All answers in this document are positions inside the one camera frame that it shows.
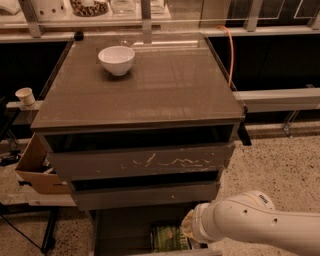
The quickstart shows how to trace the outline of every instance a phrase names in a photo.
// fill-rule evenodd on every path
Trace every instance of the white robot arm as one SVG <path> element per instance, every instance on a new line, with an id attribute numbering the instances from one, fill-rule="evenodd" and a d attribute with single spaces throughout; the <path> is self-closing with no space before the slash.
<path id="1" fill-rule="evenodd" d="M 197 205 L 183 220 L 182 230 L 201 243 L 227 237 L 298 255 L 320 255 L 320 214 L 277 211 L 259 191 Z"/>

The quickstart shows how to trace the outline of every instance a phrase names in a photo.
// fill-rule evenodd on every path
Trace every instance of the metal bracket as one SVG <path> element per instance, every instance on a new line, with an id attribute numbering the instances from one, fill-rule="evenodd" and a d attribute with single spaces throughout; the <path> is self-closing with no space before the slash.
<path id="1" fill-rule="evenodd" d="M 151 3 L 150 0 L 141 0 L 143 43 L 152 43 Z"/>
<path id="2" fill-rule="evenodd" d="M 312 84 L 307 84 L 306 85 L 307 88 L 314 88 L 314 86 Z M 287 135 L 288 138 L 293 138 L 293 134 L 290 131 L 290 127 L 292 125 L 292 123 L 294 122 L 294 120 L 296 119 L 296 117 L 298 116 L 298 114 L 300 113 L 300 110 L 295 110 L 292 111 L 286 118 L 285 123 L 282 126 L 282 129 L 284 131 L 284 133 Z"/>
<path id="3" fill-rule="evenodd" d="M 19 0 L 21 10 L 27 20 L 29 31 L 32 37 L 40 38 L 43 34 L 43 29 L 39 25 L 36 13 L 33 10 L 30 0 Z"/>
<path id="4" fill-rule="evenodd" d="M 320 8 L 317 10 L 315 16 L 310 19 L 308 26 L 313 30 L 320 29 Z"/>
<path id="5" fill-rule="evenodd" d="M 248 32 L 256 31 L 262 3 L 263 3 L 263 0 L 252 0 L 248 19 L 244 24 L 244 28 Z"/>

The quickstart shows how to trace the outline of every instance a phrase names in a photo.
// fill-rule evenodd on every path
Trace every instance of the cabinet top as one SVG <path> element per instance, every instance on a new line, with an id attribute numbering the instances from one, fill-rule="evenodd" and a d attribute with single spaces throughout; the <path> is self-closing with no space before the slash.
<path id="1" fill-rule="evenodd" d="M 200 34 L 90 36 L 74 42 L 41 109 L 36 132 L 211 125 L 243 119 L 243 109 Z M 131 43 L 131 70 L 116 77 L 101 49 Z"/>

